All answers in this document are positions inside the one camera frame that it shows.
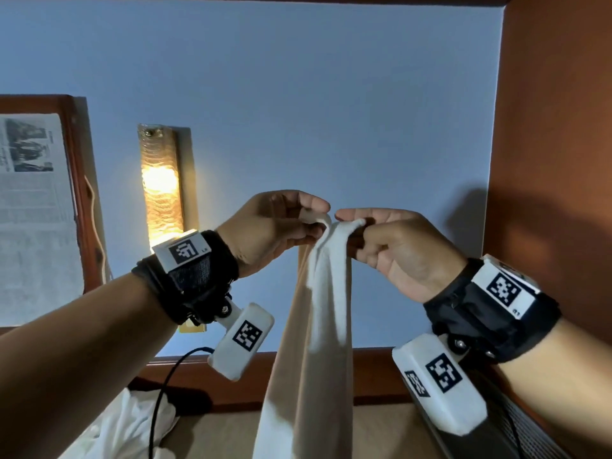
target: blue wall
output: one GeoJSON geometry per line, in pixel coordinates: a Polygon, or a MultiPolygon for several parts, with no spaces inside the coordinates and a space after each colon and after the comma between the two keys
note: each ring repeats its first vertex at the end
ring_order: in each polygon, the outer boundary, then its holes
{"type": "MultiPolygon", "coordinates": [[[[87,98],[118,276],[148,254],[139,122],[191,128],[203,229],[280,188],[332,208],[418,210],[444,229],[487,185],[501,21],[498,8],[0,0],[0,93],[87,98]]],[[[468,218],[473,254],[483,211],[468,218]]],[[[264,351],[279,344],[296,268],[292,251],[234,286],[239,305],[276,317],[264,351]]],[[[420,306],[355,265],[355,346],[426,328],[420,306]]],[[[177,334],[162,354],[221,335],[177,334]]]]}

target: person's left hand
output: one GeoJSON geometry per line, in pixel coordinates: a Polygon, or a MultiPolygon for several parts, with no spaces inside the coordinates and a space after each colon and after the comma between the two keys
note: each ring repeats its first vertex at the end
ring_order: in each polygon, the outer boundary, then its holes
{"type": "Polygon", "coordinates": [[[298,190],[256,194],[217,233],[238,260],[239,276],[248,277],[296,245],[314,244],[323,234],[320,224],[297,217],[302,208],[326,213],[327,201],[298,190]]]}

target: newspaper clipping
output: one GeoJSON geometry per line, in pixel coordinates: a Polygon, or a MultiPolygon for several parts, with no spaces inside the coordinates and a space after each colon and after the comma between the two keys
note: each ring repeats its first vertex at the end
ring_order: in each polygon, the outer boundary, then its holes
{"type": "Polygon", "coordinates": [[[57,114],[0,114],[0,327],[83,293],[77,224],[57,114]]]}

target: black cable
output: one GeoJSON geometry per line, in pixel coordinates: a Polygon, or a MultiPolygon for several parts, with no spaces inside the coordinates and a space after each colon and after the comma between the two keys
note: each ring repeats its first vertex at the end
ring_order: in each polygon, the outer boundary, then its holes
{"type": "Polygon", "coordinates": [[[168,382],[170,382],[170,378],[174,374],[174,371],[176,370],[176,368],[179,367],[179,364],[183,362],[187,358],[187,356],[192,355],[193,353],[196,353],[197,351],[203,351],[209,354],[212,354],[215,352],[215,350],[212,349],[211,347],[203,346],[203,347],[197,347],[196,349],[192,349],[191,351],[189,351],[189,353],[183,355],[178,361],[176,361],[176,364],[174,364],[173,368],[170,369],[168,376],[164,380],[162,388],[159,390],[159,395],[157,396],[157,401],[155,403],[155,409],[153,409],[153,418],[151,419],[151,431],[149,434],[149,459],[153,459],[153,448],[154,448],[153,443],[154,443],[154,437],[155,437],[155,423],[157,420],[157,411],[159,411],[159,405],[162,403],[162,396],[164,395],[164,391],[166,390],[168,386],[168,382]]]}
{"type": "Polygon", "coordinates": [[[518,429],[516,428],[516,424],[510,415],[510,411],[503,404],[502,401],[495,400],[496,404],[504,411],[506,418],[508,419],[508,423],[510,424],[510,428],[512,429],[512,434],[514,435],[514,442],[516,443],[516,451],[518,452],[519,459],[525,459],[525,455],[523,453],[523,448],[521,447],[521,438],[518,436],[518,429]]]}

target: white cloth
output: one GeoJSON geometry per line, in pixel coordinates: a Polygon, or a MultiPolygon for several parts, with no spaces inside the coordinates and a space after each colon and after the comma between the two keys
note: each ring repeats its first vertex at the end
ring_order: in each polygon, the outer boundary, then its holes
{"type": "Polygon", "coordinates": [[[346,241],[364,220],[331,223],[301,246],[295,295],[261,410],[253,459],[349,459],[353,446],[353,344],[346,241]]]}
{"type": "MultiPolygon", "coordinates": [[[[146,459],[153,409],[159,390],[124,389],[103,413],[81,433],[60,459],[146,459]]],[[[155,443],[176,424],[176,409],[162,397],[155,425],[155,443]]],[[[156,448],[155,459],[174,459],[174,454],[156,448]]]]}

